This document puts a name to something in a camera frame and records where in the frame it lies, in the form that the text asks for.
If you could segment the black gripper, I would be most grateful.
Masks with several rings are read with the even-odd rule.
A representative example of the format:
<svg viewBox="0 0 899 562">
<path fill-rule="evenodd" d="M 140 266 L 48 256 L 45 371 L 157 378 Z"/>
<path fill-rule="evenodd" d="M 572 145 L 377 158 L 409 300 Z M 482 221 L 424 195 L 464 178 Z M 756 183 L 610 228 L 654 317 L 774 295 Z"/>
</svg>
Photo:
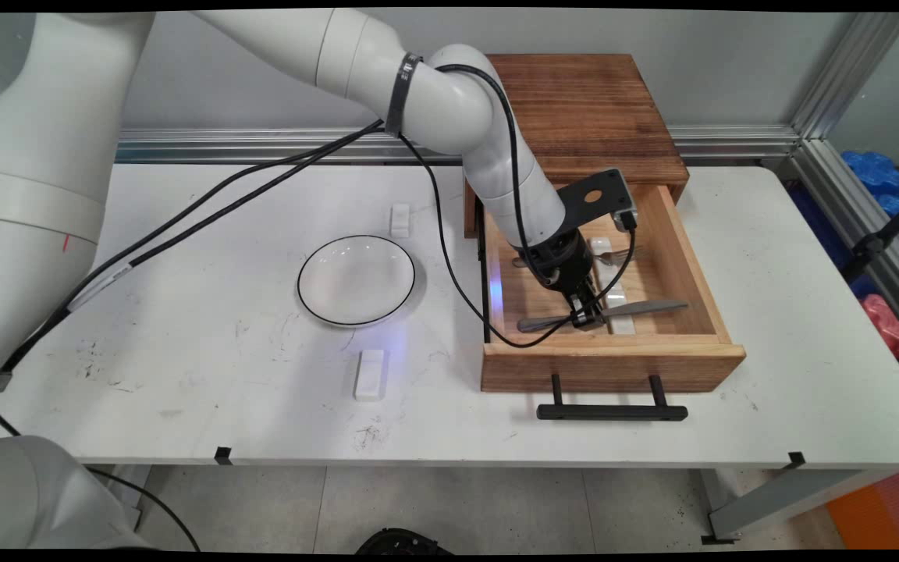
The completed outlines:
<svg viewBox="0 0 899 562">
<path fill-rule="evenodd" d="M 606 322 L 606 298 L 612 283 L 596 283 L 592 276 L 595 256 L 581 231 L 571 229 L 527 249 L 515 248 L 525 266 L 540 286 L 560 292 L 571 310 L 571 324 L 581 330 L 592 330 Z"/>
</svg>

